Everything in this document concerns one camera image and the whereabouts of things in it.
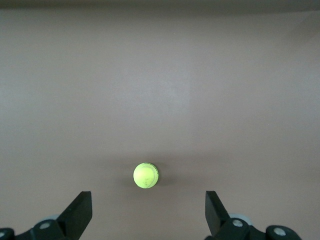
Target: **tennis ball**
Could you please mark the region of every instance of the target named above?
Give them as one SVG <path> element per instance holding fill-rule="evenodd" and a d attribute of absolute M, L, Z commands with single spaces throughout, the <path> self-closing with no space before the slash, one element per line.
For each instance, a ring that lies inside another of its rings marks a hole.
<path fill-rule="evenodd" d="M 157 183 L 159 179 L 159 172 L 155 165 L 149 162 L 144 162 L 135 168 L 133 172 L 133 179 L 138 187 L 149 189 Z"/>

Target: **plain background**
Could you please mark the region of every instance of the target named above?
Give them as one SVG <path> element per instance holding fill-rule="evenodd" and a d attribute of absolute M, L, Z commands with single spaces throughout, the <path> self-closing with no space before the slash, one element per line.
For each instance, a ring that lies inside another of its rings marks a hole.
<path fill-rule="evenodd" d="M 263 232 L 319 239 L 319 43 L 319 11 L 1 10 L 0 226 L 90 190 L 82 240 L 201 240 L 215 190 Z"/>

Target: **yellow ball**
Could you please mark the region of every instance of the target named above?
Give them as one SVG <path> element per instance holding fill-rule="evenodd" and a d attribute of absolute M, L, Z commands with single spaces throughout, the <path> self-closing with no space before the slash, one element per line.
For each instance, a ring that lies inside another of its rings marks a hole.
<path fill-rule="evenodd" d="M 149 162 L 139 164 L 133 172 L 134 182 L 143 189 L 153 187 L 158 179 L 159 172 L 155 165 Z"/>

